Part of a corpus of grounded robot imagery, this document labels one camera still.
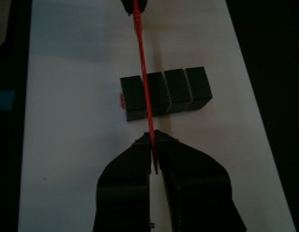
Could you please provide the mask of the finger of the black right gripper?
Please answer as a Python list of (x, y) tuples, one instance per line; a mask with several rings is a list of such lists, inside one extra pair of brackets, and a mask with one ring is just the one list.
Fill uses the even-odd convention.
[(137, 0), (138, 12), (143, 13), (147, 5), (147, 0)]
[(125, 12), (130, 15), (134, 12), (133, 0), (121, 0)]

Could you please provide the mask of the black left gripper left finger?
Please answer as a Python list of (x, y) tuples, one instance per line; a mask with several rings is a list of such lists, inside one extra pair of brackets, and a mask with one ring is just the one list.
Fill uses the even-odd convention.
[(110, 161), (97, 181), (93, 232), (149, 232), (150, 142), (145, 133)]

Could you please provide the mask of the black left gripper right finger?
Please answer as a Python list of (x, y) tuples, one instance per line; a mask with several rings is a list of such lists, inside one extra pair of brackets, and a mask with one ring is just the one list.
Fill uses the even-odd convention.
[(158, 130), (155, 141), (173, 232), (246, 232), (225, 168)]

